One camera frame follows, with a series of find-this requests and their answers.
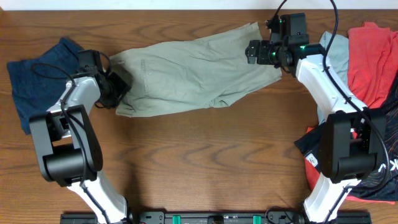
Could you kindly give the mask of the khaki beige shorts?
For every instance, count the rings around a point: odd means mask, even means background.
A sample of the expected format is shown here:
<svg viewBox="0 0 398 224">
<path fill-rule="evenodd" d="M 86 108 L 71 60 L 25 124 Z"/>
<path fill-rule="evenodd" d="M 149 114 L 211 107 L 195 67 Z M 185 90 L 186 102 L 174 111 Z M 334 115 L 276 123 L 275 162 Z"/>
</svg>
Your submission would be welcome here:
<svg viewBox="0 0 398 224">
<path fill-rule="evenodd" d="M 256 23 L 191 41 L 163 42 L 111 56 L 132 76 L 116 108 L 126 117 L 151 117 L 222 108 L 281 79 L 271 65 L 251 65 L 245 50 L 260 39 Z"/>
</svg>

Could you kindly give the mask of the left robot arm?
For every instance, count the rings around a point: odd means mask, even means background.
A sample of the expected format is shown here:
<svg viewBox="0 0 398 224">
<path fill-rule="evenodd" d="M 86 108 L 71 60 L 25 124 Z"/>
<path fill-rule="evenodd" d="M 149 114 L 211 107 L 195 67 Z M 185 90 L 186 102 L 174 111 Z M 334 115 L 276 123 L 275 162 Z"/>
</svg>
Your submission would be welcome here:
<svg viewBox="0 0 398 224">
<path fill-rule="evenodd" d="M 80 196 L 93 213 L 67 213 L 60 223 L 133 223 L 124 196 L 103 171 L 103 154 L 89 119 L 92 107 L 113 109 L 131 89 L 130 74 L 103 68 L 97 50 L 78 53 L 79 69 L 67 75 L 66 89 L 46 112 L 29 120 L 40 172 Z"/>
</svg>

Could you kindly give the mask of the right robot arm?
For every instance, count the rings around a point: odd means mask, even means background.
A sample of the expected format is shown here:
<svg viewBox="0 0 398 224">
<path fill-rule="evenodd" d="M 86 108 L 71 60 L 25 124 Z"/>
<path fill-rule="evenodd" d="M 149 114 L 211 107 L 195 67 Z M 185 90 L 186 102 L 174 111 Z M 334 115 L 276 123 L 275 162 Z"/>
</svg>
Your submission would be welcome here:
<svg viewBox="0 0 398 224">
<path fill-rule="evenodd" d="M 269 40 L 251 40 L 249 64 L 273 65 L 302 83 L 326 122 L 319 142 L 320 176 L 302 212 L 280 211 L 279 223 L 359 223 L 366 214 L 339 215 L 338 208 L 360 182 L 389 162 L 383 141 L 386 120 L 381 110 L 357 99 L 336 74 L 329 48 L 311 44 L 305 14 L 275 14 L 266 22 Z"/>
</svg>

